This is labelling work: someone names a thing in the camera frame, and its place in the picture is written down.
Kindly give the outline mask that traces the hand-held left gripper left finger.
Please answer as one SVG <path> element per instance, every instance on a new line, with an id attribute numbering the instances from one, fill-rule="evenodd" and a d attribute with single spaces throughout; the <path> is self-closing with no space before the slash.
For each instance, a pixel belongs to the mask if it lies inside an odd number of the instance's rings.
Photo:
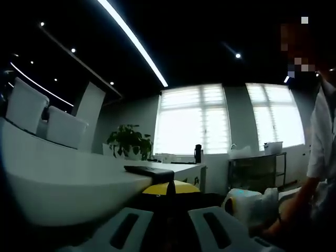
<path id="1" fill-rule="evenodd" d="M 126 207 L 101 225 L 84 243 L 58 251 L 140 251 L 145 233 L 154 215 L 153 201 L 165 196 L 168 184 L 155 184 L 132 199 Z"/>

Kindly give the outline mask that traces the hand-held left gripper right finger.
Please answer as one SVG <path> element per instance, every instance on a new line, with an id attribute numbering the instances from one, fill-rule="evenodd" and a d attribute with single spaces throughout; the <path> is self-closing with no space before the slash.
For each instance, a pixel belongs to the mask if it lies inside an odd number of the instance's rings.
<path id="1" fill-rule="evenodd" d="M 278 246 L 251 235 L 248 227 L 222 208 L 224 198 L 202 193 L 196 186 L 175 180 L 176 195 L 191 200 L 188 215 L 202 251 L 283 251 Z"/>

